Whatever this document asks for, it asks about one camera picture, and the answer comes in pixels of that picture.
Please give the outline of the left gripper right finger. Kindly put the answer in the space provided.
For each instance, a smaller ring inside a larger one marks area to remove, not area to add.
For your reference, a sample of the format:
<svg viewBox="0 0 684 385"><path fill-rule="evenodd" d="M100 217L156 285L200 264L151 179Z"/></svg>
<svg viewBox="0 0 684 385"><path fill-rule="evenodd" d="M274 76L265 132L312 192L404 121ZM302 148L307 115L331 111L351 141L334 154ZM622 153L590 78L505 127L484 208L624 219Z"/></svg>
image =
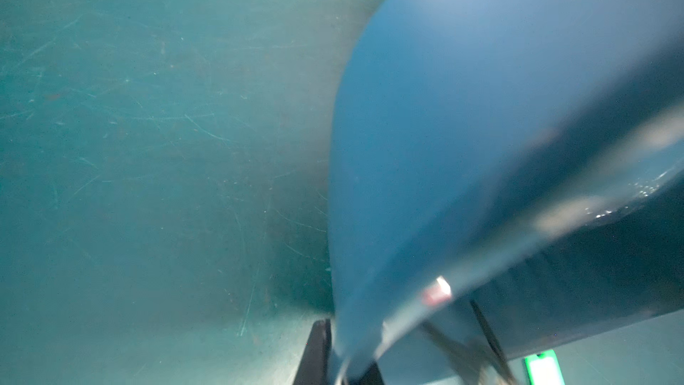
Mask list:
<svg viewBox="0 0 684 385"><path fill-rule="evenodd" d="M355 385L385 385L379 367L373 363L364 375L354 382Z"/></svg>

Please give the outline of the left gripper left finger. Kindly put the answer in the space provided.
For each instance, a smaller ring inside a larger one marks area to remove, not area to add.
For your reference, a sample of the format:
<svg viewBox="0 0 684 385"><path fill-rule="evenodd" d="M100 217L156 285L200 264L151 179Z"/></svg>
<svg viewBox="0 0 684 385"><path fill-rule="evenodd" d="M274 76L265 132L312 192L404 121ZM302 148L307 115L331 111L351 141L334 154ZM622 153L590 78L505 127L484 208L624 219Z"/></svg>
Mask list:
<svg viewBox="0 0 684 385"><path fill-rule="evenodd" d="M307 338L293 385L328 385L331 320L315 321Z"/></svg>

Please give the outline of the green tag key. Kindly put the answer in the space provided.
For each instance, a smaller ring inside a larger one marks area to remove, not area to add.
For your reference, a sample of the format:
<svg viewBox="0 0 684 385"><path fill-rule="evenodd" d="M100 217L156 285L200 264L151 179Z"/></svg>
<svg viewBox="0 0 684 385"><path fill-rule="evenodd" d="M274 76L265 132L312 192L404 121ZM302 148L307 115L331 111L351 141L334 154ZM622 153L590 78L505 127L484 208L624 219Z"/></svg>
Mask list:
<svg viewBox="0 0 684 385"><path fill-rule="evenodd" d="M553 349L524 358L530 385L565 385L559 360Z"/></svg>

